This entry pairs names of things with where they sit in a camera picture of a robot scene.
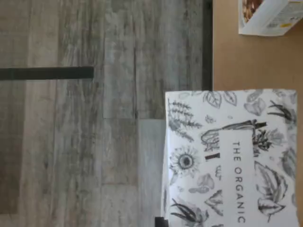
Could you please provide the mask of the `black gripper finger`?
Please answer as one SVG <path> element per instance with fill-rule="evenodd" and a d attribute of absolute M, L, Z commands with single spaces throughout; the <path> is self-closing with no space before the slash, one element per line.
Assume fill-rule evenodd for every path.
<path fill-rule="evenodd" d="M 155 217 L 155 227 L 169 227 L 169 222 L 164 217 Z"/>

